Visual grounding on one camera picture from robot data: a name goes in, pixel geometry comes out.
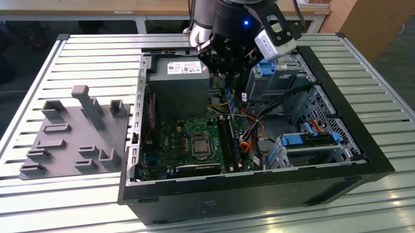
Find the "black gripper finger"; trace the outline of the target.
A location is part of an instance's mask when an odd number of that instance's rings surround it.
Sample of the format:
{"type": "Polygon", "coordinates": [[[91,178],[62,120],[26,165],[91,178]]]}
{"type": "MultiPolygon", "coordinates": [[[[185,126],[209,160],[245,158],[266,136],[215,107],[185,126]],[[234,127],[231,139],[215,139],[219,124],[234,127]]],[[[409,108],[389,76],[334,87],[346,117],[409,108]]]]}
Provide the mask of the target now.
{"type": "Polygon", "coordinates": [[[238,49],[238,75],[242,75],[251,70],[265,57],[258,46],[239,46],[238,49]]]}
{"type": "Polygon", "coordinates": [[[198,58],[217,74],[230,74],[230,47],[207,41],[197,46],[198,58]]]}

